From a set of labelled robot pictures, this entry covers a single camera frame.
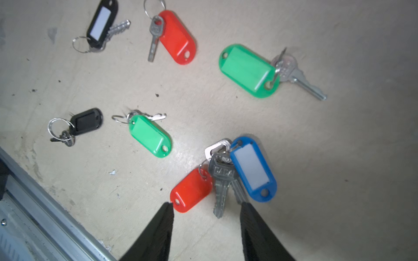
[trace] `bunch of keys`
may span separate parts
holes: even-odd
[[[117,0],[102,0],[97,7],[93,20],[87,30],[86,36],[78,36],[73,39],[73,48],[79,53],[98,53],[105,49],[106,43],[112,36],[129,29],[131,22],[125,20],[113,25],[118,10]],[[87,51],[78,50],[74,44],[78,39],[87,39],[89,49]]]
[[[268,63],[244,46],[233,44],[226,47],[219,56],[219,68],[223,74],[257,98],[270,96],[280,82],[290,81],[319,100],[326,100],[327,96],[306,80],[296,59],[285,52],[286,48]]]
[[[164,158],[171,151],[171,140],[168,134],[154,122],[165,118],[166,114],[150,116],[138,110],[131,111],[126,116],[112,116],[113,120],[128,124],[132,137],[158,158]]]
[[[52,124],[56,121],[64,121],[69,126],[60,136],[56,136],[52,131]],[[102,112],[98,108],[93,108],[71,117],[71,120],[63,118],[53,118],[48,123],[48,132],[52,136],[51,142],[62,142],[66,146],[74,146],[75,136],[98,129],[103,122]]]
[[[257,143],[249,137],[234,142],[222,139],[205,149],[205,161],[190,172],[172,191],[170,200],[181,213],[190,210],[205,198],[215,186],[214,215],[221,218],[229,186],[238,204],[248,201],[244,184],[251,198],[258,202],[270,201],[277,183]],[[207,171],[203,164],[208,161]]]
[[[151,18],[150,32],[153,35],[148,61],[154,61],[158,41],[161,41],[176,63],[181,65],[190,63],[196,54],[196,43],[186,28],[172,11],[166,10],[164,0],[160,0],[164,11],[150,17],[145,8],[146,1],[144,0],[144,10]]]

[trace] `black key tag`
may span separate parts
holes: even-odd
[[[87,30],[87,42],[91,48],[101,49],[107,32],[115,21],[118,5],[116,0],[102,0]]]
[[[74,115],[70,122],[74,126],[70,126],[70,133],[77,136],[100,128],[103,122],[103,115],[98,108],[93,108]]]

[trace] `keychain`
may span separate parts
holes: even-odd
[[[121,122],[118,118],[124,119],[125,122]],[[154,122],[165,118],[165,114],[150,116],[140,111],[131,111],[127,116],[112,116],[113,120],[128,124],[132,137],[158,158],[164,158],[171,151],[171,140],[168,134]]]
[[[209,195],[212,188],[212,177],[201,164],[172,189],[170,201],[175,210],[185,213]]]
[[[196,44],[187,29],[180,22],[173,11],[166,10],[166,3],[160,0],[164,11],[159,15],[151,17],[145,8],[145,14],[152,20],[150,32],[153,35],[148,61],[154,61],[155,50],[158,41],[164,45],[168,53],[176,63],[185,65],[190,63],[196,54]]]
[[[290,81],[319,100],[325,100],[327,96],[306,80],[297,67],[296,59],[285,52],[286,48],[268,63],[244,46],[233,44],[221,52],[219,68],[223,74],[257,98],[269,97],[280,82]]]
[[[56,121],[64,121],[69,126],[68,130],[64,130],[58,137],[52,131],[52,124]],[[66,146],[71,147],[75,143],[75,136],[100,128],[103,123],[102,112],[98,108],[92,108],[71,117],[71,120],[63,118],[53,118],[48,123],[48,132],[53,137],[52,142],[63,142]]]
[[[131,22],[125,20],[113,25],[118,10],[117,0],[102,0],[97,7],[93,20],[90,23],[86,36],[78,36],[73,39],[73,48],[79,53],[97,53],[105,49],[106,43],[112,36],[122,33],[129,29]],[[78,50],[74,44],[78,39],[87,39],[89,49],[87,51]]]
[[[239,137],[231,144],[231,160],[250,197],[258,202],[270,201],[277,183],[255,140]]]

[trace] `key tag hole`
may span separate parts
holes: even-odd
[[[261,196],[263,197],[263,198],[266,198],[266,197],[268,197],[268,195],[270,195],[270,192],[268,191],[268,189],[263,189],[263,190],[261,190]]]
[[[184,58],[187,60],[187,59],[189,59],[189,57],[190,57],[190,52],[189,51],[186,51],[184,53]]]
[[[271,89],[273,89],[273,83],[272,81],[267,81],[264,83],[264,89],[266,89],[267,91],[270,91]]]

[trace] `floor stain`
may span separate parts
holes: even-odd
[[[39,166],[38,163],[35,162],[35,164],[33,165],[33,171],[35,172],[35,176],[40,180],[43,181],[43,178],[41,176],[41,174],[39,173]]]
[[[49,39],[51,39],[52,44],[55,44],[55,36],[56,36],[57,31],[58,31],[57,27],[53,27],[53,28],[49,28],[48,31],[46,32],[48,34]]]

